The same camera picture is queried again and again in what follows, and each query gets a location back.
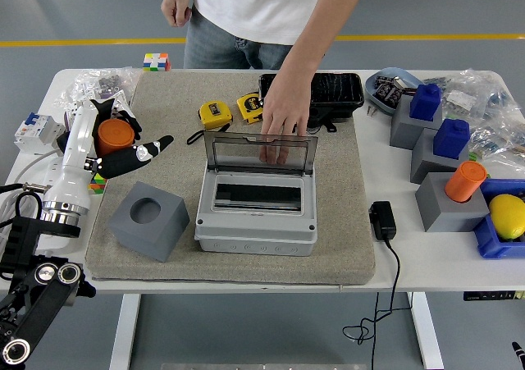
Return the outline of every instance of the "white t-shirt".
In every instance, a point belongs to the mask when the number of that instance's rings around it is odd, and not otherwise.
[[[294,44],[317,0],[194,0],[213,24],[239,38]]]

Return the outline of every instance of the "orange cup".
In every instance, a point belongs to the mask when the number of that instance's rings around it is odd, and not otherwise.
[[[482,164],[462,162],[446,183],[445,193],[455,202],[467,202],[485,179],[486,170]]]
[[[98,127],[97,157],[130,147],[134,140],[135,133],[130,124],[116,118],[105,120]]]

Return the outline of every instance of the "white table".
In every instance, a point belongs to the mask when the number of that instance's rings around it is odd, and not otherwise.
[[[62,122],[63,112],[54,107],[55,99],[70,85],[80,70],[60,71],[54,77],[42,102],[39,113],[48,114]],[[352,71],[365,80],[377,71]],[[445,71],[411,71],[419,79],[443,76]],[[472,232],[426,233],[423,229],[414,197],[418,185],[409,182],[411,152],[389,146],[391,118],[381,112],[367,115],[368,100],[354,113],[354,124],[361,157],[367,203],[388,200],[392,205],[397,235],[392,246],[401,260],[401,274],[397,291],[417,292],[414,296],[413,316],[426,368],[442,368],[425,291],[479,291],[525,290],[525,259],[485,260],[477,252],[477,241]],[[12,183],[34,157],[20,154],[7,178]],[[23,176],[24,181],[40,183],[48,160],[35,165]],[[502,166],[489,167],[492,177],[520,178],[521,173],[505,170]],[[57,256],[83,263],[100,196],[92,196],[92,208],[82,223],[80,239],[70,244]],[[64,240],[63,238],[45,240]],[[121,319],[117,328],[116,344],[111,369],[127,368],[139,310],[139,295],[151,293],[256,293],[256,292],[347,292],[391,290],[395,277],[395,260],[382,242],[374,243],[376,273],[366,285],[262,285],[212,282],[141,282],[93,281],[89,270],[87,280],[98,292],[126,294],[122,303]],[[0,290],[7,290],[0,281]]]

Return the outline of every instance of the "gray pedestal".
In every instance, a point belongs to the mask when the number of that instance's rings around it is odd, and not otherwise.
[[[165,262],[188,226],[184,200],[137,182],[113,213],[107,227],[123,246]]]
[[[468,147],[463,148],[458,159],[435,155],[434,136],[436,133],[436,130],[423,128],[421,136],[419,136],[418,142],[412,150],[411,183],[423,183],[423,179],[430,171],[455,172],[461,162],[468,160]]]
[[[390,128],[390,146],[412,150],[424,128],[440,129],[443,121],[441,105],[436,110],[434,120],[425,121],[410,117],[410,101],[412,97],[403,95],[395,109]]]
[[[445,185],[452,175],[430,172],[416,191],[426,232],[469,232],[489,213],[479,188],[465,203],[455,202],[446,195]]]

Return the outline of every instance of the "yellow tape measure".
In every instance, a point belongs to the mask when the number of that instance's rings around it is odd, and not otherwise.
[[[222,101],[206,102],[199,109],[199,118],[206,130],[213,130],[233,121],[228,105]]]
[[[259,103],[259,94],[251,93],[237,99],[237,106],[240,115],[248,124],[252,124],[263,119],[263,107]]]

